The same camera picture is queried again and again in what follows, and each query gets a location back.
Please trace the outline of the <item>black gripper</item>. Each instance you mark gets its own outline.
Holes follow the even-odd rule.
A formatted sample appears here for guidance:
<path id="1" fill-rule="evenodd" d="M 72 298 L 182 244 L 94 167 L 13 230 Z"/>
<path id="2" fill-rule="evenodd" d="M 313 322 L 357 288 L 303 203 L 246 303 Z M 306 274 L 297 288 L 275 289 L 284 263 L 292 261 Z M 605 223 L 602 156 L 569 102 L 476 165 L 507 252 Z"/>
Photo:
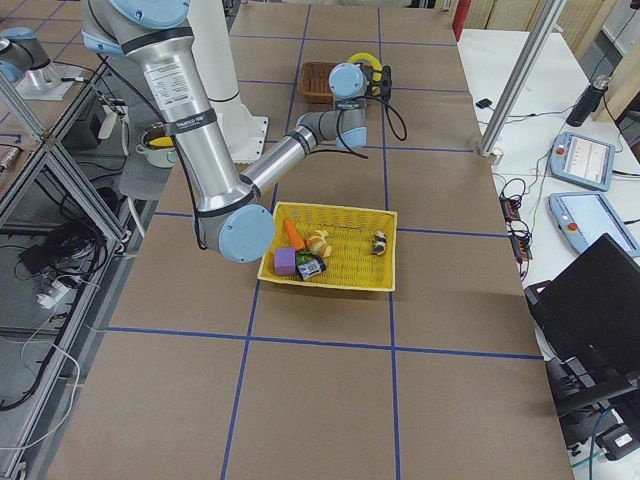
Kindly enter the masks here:
<path id="1" fill-rule="evenodd" d="M 392 71 L 390 67 L 375 70 L 364 67 L 363 73 L 367 80 L 365 96 L 368 98 L 390 98 L 392 91 Z"/>

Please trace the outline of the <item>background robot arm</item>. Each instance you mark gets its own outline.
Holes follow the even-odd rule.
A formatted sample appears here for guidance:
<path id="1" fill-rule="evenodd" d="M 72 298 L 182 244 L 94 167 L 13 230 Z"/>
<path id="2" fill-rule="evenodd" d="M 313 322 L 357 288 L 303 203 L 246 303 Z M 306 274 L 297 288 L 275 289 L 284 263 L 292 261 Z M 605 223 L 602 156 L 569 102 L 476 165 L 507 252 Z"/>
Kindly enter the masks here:
<path id="1" fill-rule="evenodd" d="M 62 101 L 70 85 L 62 81 L 35 33 L 27 27 L 1 32 L 1 73 L 26 100 Z"/>

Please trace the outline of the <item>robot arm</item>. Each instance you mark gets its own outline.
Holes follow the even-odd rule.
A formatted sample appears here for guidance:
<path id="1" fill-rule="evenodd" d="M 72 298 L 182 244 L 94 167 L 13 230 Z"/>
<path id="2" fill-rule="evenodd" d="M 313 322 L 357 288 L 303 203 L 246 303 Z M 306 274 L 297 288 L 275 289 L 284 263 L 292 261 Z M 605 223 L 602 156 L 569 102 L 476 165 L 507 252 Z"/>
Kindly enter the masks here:
<path id="1" fill-rule="evenodd" d="M 357 154 L 366 142 L 366 102 L 385 91 L 380 67 L 348 61 L 328 75 L 333 109 L 309 113 L 243 172 L 234 166 L 192 52 L 195 40 L 187 1 L 85 1 L 85 46 L 124 56 L 142 70 L 176 144 L 188 181 L 194 230 L 202 249 L 239 263 L 259 259 L 275 225 L 258 201 L 264 190 L 324 141 Z"/>

